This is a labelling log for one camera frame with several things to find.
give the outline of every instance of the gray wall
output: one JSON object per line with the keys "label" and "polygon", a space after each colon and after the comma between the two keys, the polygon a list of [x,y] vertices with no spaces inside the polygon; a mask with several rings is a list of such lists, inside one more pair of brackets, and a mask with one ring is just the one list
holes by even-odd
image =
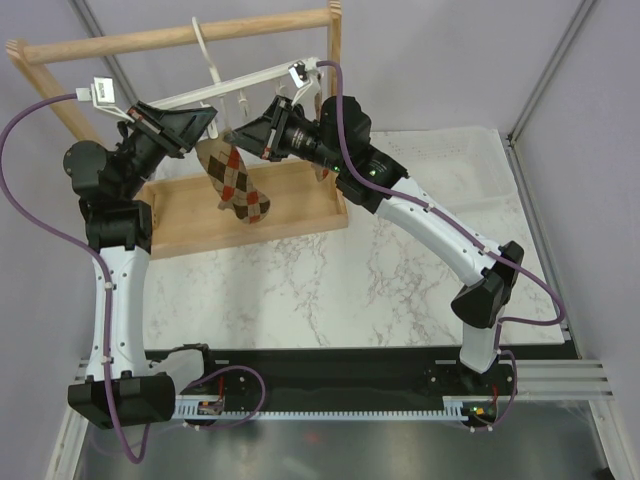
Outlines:
{"label": "gray wall", "polygon": [[[32,43],[82,38],[64,0],[5,2],[4,39]],[[53,69],[72,91],[88,84],[99,61]],[[40,100],[6,55],[0,55],[0,125]],[[92,118],[104,126],[113,122]],[[62,171],[73,138],[51,111],[17,127],[5,149],[5,175],[15,196],[40,218],[83,235],[77,200]],[[94,287],[85,253],[27,223],[0,198],[0,477],[44,476],[66,403],[66,387],[78,359],[90,348]]]}
{"label": "gray wall", "polygon": [[[89,0],[109,34],[319,8],[326,0]],[[579,0],[343,0],[342,64],[374,130],[507,131]],[[326,30],[210,44],[223,79],[326,56]],[[121,55],[147,101],[211,83],[197,46]],[[248,91],[258,114],[272,92]]]}
{"label": "gray wall", "polygon": [[600,2],[519,144],[573,324],[640,450],[640,3]]}

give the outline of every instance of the wooden tray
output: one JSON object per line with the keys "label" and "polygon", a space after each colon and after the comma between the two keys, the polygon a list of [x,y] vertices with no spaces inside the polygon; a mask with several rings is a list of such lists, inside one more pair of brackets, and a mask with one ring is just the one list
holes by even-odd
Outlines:
{"label": "wooden tray", "polygon": [[307,162],[248,167],[258,190],[271,200],[269,214],[247,225],[220,197],[205,174],[148,182],[138,198],[153,210],[151,257],[167,258],[345,228],[347,209],[335,178],[316,180]]}

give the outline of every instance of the wooden rack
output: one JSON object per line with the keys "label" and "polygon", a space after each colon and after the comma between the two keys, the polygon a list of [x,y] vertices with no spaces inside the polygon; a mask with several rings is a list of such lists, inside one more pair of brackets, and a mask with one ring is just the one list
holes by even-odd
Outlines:
{"label": "wooden rack", "polygon": [[[206,42],[327,27],[327,56],[340,61],[342,9],[339,0],[327,8],[249,17],[200,25]],[[9,40],[6,48],[12,63],[42,98],[62,95],[64,88],[47,64],[142,52],[198,42],[191,25],[123,35],[72,40],[47,45],[29,45],[26,40]],[[335,72],[329,72],[329,91],[336,93]],[[58,118],[78,140],[103,143],[74,102],[51,106]],[[230,210],[215,208],[217,199],[208,177],[148,182],[138,198],[153,210],[153,258],[194,253],[247,243],[264,242],[344,228],[347,210],[335,189],[333,174],[315,182],[314,172],[299,162],[248,167],[258,188],[272,198],[269,215],[254,225],[244,225]]]}

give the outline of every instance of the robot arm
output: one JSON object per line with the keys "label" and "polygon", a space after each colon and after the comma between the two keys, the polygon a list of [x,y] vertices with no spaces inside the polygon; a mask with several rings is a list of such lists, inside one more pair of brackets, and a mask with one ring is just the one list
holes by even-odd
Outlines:
{"label": "robot arm", "polygon": [[[123,141],[115,151],[84,141],[76,143],[64,159],[65,171],[80,197],[89,246],[100,253],[113,278],[113,285],[106,285],[96,266],[94,347],[87,381],[69,387],[69,404],[92,423],[102,428],[111,425],[103,401],[105,362],[111,363],[118,386],[122,425],[168,420],[175,394],[200,378],[204,370],[202,355],[193,349],[181,349],[150,368],[142,343],[142,293],[152,229],[149,206],[135,201],[134,196],[165,156],[181,157],[191,150],[216,114],[210,107],[179,111],[161,108],[221,96],[287,74],[299,88],[294,99],[276,96],[260,118],[230,132],[226,140],[265,160],[279,161],[295,155],[331,169],[338,173],[336,185],[345,198],[395,223],[442,258],[464,284],[451,304],[464,322],[461,363],[481,374],[494,364],[497,319],[509,300],[516,272],[486,253],[490,251],[519,264],[524,252],[514,242],[500,246],[463,227],[488,249],[478,251],[458,230],[430,212],[437,208],[447,213],[409,177],[404,167],[370,144],[371,120],[353,97],[345,97],[345,136],[360,175],[380,187],[423,199],[429,208],[422,209],[358,182],[345,168],[340,153],[336,98],[325,101],[320,121],[304,116],[300,102],[320,88],[316,64],[314,58],[284,64],[151,105],[139,102],[126,113],[115,107],[107,79],[96,79],[90,90],[79,89],[78,98],[92,100],[96,108],[124,120],[118,124]],[[112,290],[112,337],[109,351],[102,351],[107,288]]]}
{"label": "robot arm", "polygon": [[455,219],[409,177],[404,167],[370,144],[371,120],[355,98],[344,97],[343,102],[347,148],[358,173],[379,187],[422,199],[428,209],[369,188],[345,168],[337,134],[336,97],[324,102],[319,121],[310,121],[301,105],[276,96],[260,118],[230,132],[226,140],[269,161],[295,155],[338,173],[336,186],[345,198],[395,223],[444,260],[464,284],[451,303],[464,322],[460,361],[475,372],[486,372],[496,357],[497,320],[517,277],[515,270],[497,263],[487,253],[520,264],[524,251],[515,242],[500,246],[456,220],[485,245],[485,251],[479,251],[460,231],[432,213],[430,210],[437,208]]}

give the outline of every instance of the brown argyle sock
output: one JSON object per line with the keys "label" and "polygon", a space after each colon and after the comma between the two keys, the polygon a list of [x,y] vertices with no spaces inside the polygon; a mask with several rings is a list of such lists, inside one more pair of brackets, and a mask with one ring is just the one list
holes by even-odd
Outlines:
{"label": "brown argyle sock", "polygon": [[238,149],[223,140],[225,133],[221,132],[216,139],[198,142],[198,160],[220,195],[218,208],[232,208],[244,223],[259,222],[266,217],[271,202],[253,186]]}

